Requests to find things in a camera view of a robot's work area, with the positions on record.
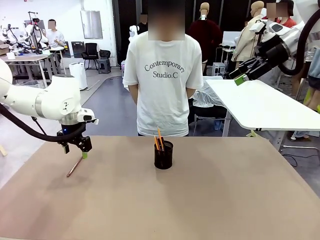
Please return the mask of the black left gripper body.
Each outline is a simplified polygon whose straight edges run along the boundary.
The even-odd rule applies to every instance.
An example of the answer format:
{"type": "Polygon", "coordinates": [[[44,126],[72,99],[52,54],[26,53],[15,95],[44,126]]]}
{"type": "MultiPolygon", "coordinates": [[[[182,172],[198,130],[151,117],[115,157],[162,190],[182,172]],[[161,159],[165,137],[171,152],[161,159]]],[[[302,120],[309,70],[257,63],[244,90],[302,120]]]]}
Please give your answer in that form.
{"type": "Polygon", "coordinates": [[[73,125],[61,125],[61,130],[57,132],[57,136],[68,136],[71,135],[67,140],[58,141],[57,143],[60,145],[79,145],[81,141],[84,139],[82,133],[86,130],[86,124],[84,122],[80,122],[73,125]]]}

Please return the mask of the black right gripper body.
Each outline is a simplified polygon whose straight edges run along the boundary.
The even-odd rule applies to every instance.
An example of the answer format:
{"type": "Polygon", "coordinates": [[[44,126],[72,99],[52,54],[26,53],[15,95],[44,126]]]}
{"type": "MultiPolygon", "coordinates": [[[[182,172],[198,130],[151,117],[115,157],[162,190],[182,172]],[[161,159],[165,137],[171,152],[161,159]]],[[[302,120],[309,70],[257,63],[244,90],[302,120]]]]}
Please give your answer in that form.
{"type": "Polygon", "coordinates": [[[285,45],[281,42],[260,42],[254,48],[255,54],[263,59],[264,62],[278,66],[289,59],[289,53],[285,45]]]}

